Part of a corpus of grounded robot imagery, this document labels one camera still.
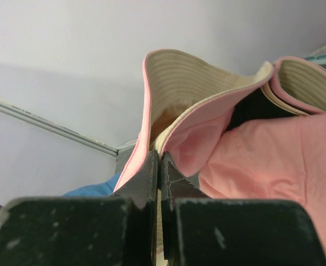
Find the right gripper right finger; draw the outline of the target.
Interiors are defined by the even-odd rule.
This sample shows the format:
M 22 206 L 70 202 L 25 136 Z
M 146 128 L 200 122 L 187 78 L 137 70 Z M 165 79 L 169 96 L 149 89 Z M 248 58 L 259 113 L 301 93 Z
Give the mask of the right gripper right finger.
M 164 153 L 160 163 L 162 233 L 164 258 L 172 262 L 174 258 L 176 215 L 175 201 L 178 198 L 208 198 L 197 186 L 187 179 L 177 168 L 172 155 Z

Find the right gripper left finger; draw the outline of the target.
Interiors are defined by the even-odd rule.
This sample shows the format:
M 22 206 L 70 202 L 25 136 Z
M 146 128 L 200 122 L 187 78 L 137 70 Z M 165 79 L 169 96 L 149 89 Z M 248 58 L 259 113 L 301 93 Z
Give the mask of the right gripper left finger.
M 114 196 L 124 200 L 122 260 L 156 259 L 157 152 L 150 151 L 138 172 Z

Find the blue bucket hat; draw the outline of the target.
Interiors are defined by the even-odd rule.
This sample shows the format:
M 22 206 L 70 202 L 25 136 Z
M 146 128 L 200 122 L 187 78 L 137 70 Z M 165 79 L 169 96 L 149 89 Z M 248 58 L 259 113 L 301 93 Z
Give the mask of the blue bucket hat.
M 95 185 L 87 185 L 65 193 L 63 196 L 70 197 L 105 197 L 114 192 L 114 188 L 118 182 L 121 173 L 116 173 L 107 181 Z

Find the pink bucket hat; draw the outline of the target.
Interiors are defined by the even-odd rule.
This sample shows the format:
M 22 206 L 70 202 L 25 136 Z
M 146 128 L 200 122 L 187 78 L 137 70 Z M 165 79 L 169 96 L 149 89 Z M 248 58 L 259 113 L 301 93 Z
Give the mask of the pink bucket hat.
M 170 153 L 186 177 L 198 173 L 227 129 L 235 106 L 267 83 L 273 72 L 269 62 L 254 75 L 243 76 L 180 50 L 150 52 L 142 64 L 141 131 L 116 187 L 138 173 L 150 150 Z

